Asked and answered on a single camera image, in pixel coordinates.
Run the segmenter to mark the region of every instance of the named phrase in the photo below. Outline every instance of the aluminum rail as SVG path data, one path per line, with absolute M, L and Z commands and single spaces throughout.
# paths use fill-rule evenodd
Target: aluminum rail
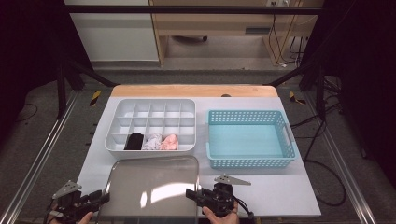
M 315 114 L 316 109 L 314 107 L 315 100 L 313 97 L 304 92 L 304 98 L 307 100 L 312 112 Z M 337 173 L 340 175 L 341 180 L 343 181 L 347 195 L 349 196 L 349 200 L 352 202 L 353 207 L 355 208 L 356 214 L 359 217 L 359 220 L 362 224 L 375 224 L 376 220 L 373 215 L 373 212 L 370 209 L 370 206 L 367 204 L 366 200 L 364 199 L 363 194 L 361 193 L 361 189 L 358 186 L 353 174 L 350 172 L 349 168 L 347 167 L 347 163 L 344 161 L 343 157 L 341 156 L 340 150 L 338 149 L 337 145 L 335 144 L 332 134 L 329 129 L 325 129 L 324 133 L 324 141 L 326 142 L 330 156 L 332 158 L 332 162 L 334 163 L 335 168 L 337 169 Z
M 72 91 L 72 94 L 70 95 L 67 102 L 67 107 L 64 115 L 60 119 L 57 119 L 55 124 L 53 125 L 46 142 L 40 149 L 28 174 L 24 178 L 20 188 L 12 199 L 12 202 L 3 213 L 3 215 L 0 217 L 1 224 L 12 224 L 15 223 L 15 221 L 17 220 L 18 215 L 20 214 L 20 211 L 24 206 L 24 203 L 26 202 L 30 192 L 32 191 L 35 182 L 37 181 L 48 157 L 50 156 L 53 147 L 55 146 L 56 141 L 58 140 L 59 135 L 61 134 L 64 125 L 66 124 L 67 119 L 69 118 L 70 113 L 73 110 L 78 95 L 78 91 Z

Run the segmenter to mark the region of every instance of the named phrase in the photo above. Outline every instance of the wooden cabinet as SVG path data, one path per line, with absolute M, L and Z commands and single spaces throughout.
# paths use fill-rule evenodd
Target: wooden cabinet
M 270 0 L 149 0 L 152 6 L 243 6 L 265 7 Z M 290 0 L 290 7 L 320 7 L 323 0 Z M 163 64 L 167 38 L 171 35 L 186 36 L 262 36 L 273 64 L 279 63 L 291 36 L 309 36 L 317 16 L 277 15 L 276 37 L 273 32 L 274 15 L 251 14 L 152 14 L 154 33 L 160 62 Z

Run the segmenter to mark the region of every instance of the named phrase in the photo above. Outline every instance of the white table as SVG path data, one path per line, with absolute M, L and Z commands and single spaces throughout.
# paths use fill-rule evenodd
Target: white table
M 108 127 L 119 101 L 131 98 L 134 97 L 111 96 L 109 98 L 78 178 L 78 183 L 83 187 L 83 193 L 90 193 L 106 186 L 111 168 L 117 161 L 105 148 Z M 256 217 L 315 217 L 321 215 L 300 155 L 282 169 L 214 170 L 209 165 L 209 159 L 205 152 L 207 139 L 205 116 L 208 109 L 275 109 L 284 113 L 284 107 L 278 97 L 166 98 L 188 98 L 196 103 L 197 138 L 191 155 L 199 162 L 199 184 L 203 188 L 213 189 L 215 177 L 225 173 L 251 182 L 251 186 L 233 186 L 233 192 L 236 197 L 248 205 Z

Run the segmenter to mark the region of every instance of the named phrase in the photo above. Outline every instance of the folded sock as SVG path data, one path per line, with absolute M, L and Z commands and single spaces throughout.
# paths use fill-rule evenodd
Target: folded sock
M 124 150 L 141 150 L 143 145 L 143 134 L 132 133 L 125 145 Z
M 177 137 L 170 134 L 161 143 L 160 150 L 177 150 Z
M 162 135 L 154 133 L 149 136 L 148 141 L 142 146 L 142 150 L 160 150 L 162 140 Z

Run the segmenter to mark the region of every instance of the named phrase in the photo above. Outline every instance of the person's hand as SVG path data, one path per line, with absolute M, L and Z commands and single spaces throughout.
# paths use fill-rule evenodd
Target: person's hand
M 202 208 L 207 219 L 209 219 L 212 224 L 239 224 L 238 203 L 235 202 L 233 205 L 233 211 L 225 217 L 216 217 L 216 215 L 208 207 L 204 206 Z
M 85 215 L 78 224 L 88 224 L 91 220 L 93 216 L 93 212 L 89 212 L 87 213 L 87 215 Z M 54 216 L 49 216 L 48 218 L 49 220 L 49 224 L 62 224 L 61 222 L 59 222 Z

